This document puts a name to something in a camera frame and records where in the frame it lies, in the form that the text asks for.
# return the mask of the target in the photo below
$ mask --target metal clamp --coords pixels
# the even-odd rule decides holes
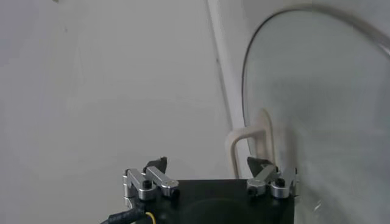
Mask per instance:
[[[255,178],[246,181],[247,193],[250,197],[263,195],[266,192],[268,182],[277,178],[274,165],[267,165]]]
[[[132,198],[130,187],[134,186],[138,192],[138,198],[143,201],[153,200],[156,197],[156,185],[147,180],[137,169],[128,169],[125,171],[124,180],[124,197]]]
[[[280,177],[271,183],[272,196],[275,198],[288,198],[290,195],[296,196],[296,177],[296,169],[285,169]]]
[[[158,187],[160,187],[161,192],[165,197],[175,198],[179,196],[179,182],[177,180],[170,179],[161,171],[159,171],[155,166],[148,167],[146,169],[145,176],[147,179],[152,180]]]

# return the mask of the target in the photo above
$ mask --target black screw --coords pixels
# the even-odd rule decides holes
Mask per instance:
[[[283,179],[278,178],[278,179],[275,180],[275,185],[277,187],[285,187],[286,183],[285,183],[285,181]]]
[[[151,189],[152,182],[150,180],[146,180],[146,181],[142,182],[142,188],[143,189]]]
[[[257,189],[255,187],[249,187],[247,193],[250,198],[254,198],[257,195]]]

